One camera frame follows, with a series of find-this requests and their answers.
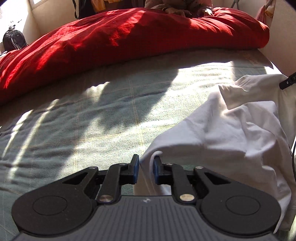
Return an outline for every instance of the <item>black backpack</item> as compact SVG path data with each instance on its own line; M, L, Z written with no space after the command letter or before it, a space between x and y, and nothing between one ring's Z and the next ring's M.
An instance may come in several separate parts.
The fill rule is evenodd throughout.
M28 46L28 44L21 31L8 30L3 36L3 46L5 51L9 52L15 49L22 49Z

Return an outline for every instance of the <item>yellow cloth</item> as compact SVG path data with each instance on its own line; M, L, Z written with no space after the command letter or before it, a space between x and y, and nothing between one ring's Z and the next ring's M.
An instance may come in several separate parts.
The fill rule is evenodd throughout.
M91 0L91 4L95 12L100 12L106 9L104 1L108 1L108 3L114 3L122 0Z

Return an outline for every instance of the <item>person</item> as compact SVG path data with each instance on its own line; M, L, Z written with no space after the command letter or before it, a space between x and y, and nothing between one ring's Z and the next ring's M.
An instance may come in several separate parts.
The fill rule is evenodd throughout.
M145 8L160 9L188 18L214 14L212 0L146 0Z

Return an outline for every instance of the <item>white cloth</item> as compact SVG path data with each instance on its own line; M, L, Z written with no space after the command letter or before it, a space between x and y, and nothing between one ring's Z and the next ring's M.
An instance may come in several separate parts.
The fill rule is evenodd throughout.
M296 85L285 90L281 74L246 75L213 87L190 116L155 138L140 158L135 195L170 195L154 183L153 158L198 165L263 190L282 210L277 226L289 230L295 216L296 183L290 146L296 128Z

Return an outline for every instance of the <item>red blanket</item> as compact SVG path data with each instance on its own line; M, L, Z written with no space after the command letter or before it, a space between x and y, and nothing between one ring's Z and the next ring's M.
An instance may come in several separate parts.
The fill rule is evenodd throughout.
M189 48L264 47L269 29L248 14L216 8L189 19L135 8L66 24L0 60L0 104L37 87L94 67Z

